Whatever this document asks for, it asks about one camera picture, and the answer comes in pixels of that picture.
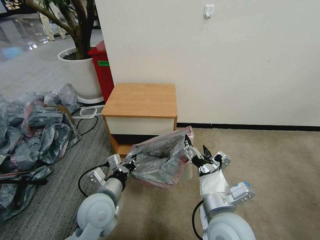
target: white wall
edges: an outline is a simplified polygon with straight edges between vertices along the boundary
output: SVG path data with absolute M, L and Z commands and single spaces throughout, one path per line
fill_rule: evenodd
M 320 1 L 96 4 L 114 82 L 176 83 L 178 122 L 320 126 Z

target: wooden nightstand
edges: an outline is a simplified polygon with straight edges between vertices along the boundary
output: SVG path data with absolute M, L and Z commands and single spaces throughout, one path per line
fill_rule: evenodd
M 117 83 L 101 113 L 114 152 L 125 157 L 132 144 L 176 130 L 175 85 Z

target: potted plant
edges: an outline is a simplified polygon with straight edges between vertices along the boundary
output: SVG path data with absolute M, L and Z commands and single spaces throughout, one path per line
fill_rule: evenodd
M 98 78 L 88 51 L 95 17 L 94 0 L 26 0 L 27 4 L 47 16 L 53 23 L 66 30 L 74 41 L 75 47 L 58 54 L 68 76 L 69 82 L 78 94 L 80 101 L 97 103 L 103 101 Z M 50 11 L 53 2 L 64 16 L 66 22 L 57 18 Z

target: trash bin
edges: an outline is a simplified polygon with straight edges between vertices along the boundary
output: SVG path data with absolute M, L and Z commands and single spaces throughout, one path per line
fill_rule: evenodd
M 104 41 L 92 48 L 88 54 L 92 56 L 102 95 L 106 102 L 114 88 L 114 85 Z

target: white planter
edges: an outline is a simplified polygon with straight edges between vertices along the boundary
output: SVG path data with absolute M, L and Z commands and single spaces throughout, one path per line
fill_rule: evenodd
M 103 101 L 92 58 L 84 60 L 63 59 L 64 56 L 75 51 L 75 48 L 69 48 L 58 54 L 58 59 L 62 61 L 65 68 L 68 82 L 72 84 L 80 102 L 97 103 Z

